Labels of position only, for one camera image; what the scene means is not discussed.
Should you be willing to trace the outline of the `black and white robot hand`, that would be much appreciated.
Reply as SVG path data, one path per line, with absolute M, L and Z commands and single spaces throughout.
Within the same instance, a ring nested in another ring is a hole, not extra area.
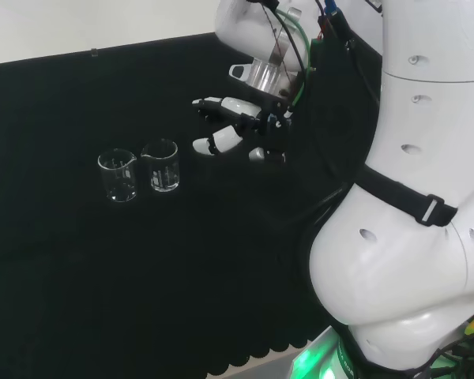
M 225 124 L 210 136 L 193 141 L 196 153 L 220 156 L 237 148 L 247 137 L 255 136 L 261 138 L 261 144 L 250 150 L 251 162 L 285 162 L 291 112 L 274 113 L 233 97 L 195 99 L 192 106 L 207 122 Z

